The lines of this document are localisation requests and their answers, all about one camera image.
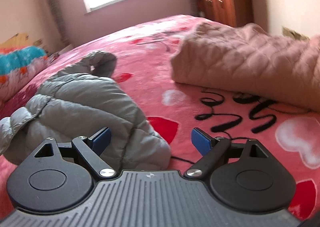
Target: wooden cabinet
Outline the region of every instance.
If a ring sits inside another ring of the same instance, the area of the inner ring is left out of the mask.
[[[232,27],[253,22],[251,0],[200,0],[205,17]]]

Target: cabinet door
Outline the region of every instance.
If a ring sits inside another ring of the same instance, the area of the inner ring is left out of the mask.
[[[214,10],[212,3],[212,0],[203,0],[205,18],[209,20],[214,20]]]
[[[233,0],[212,0],[212,2],[216,14],[215,21],[235,27],[236,14]]]

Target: bed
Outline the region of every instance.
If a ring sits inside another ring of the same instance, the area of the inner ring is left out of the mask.
[[[89,52],[103,50],[118,57],[113,79],[142,108],[157,132],[170,144],[169,168],[184,172],[201,158],[190,141],[199,127],[212,136],[235,142],[258,139],[289,170],[297,183],[290,212],[301,220],[320,208],[320,115],[243,93],[176,84],[170,77],[170,57],[179,42],[199,22],[174,16],[127,28],[73,49],[35,76],[0,107],[0,119],[10,116],[35,94],[39,85],[61,68]],[[0,157],[0,217],[11,210],[5,185],[15,165]]]

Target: gray ribbed plate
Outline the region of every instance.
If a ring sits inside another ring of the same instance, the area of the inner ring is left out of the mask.
[[[99,182],[83,204],[68,212],[40,216],[16,210],[0,226],[297,227],[299,223],[286,210],[249,215],[225,208],[202,182],[186,180],[178,171],[123,171],[115,180]]]

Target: crosshair logo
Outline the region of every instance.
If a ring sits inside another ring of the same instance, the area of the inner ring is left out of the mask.
[[[146,174],[146,176],[147,176],[148,178],[152,178],[152,177],[154,177],[155,175],[152,174],[152,173],[148,173],[148,174]]]

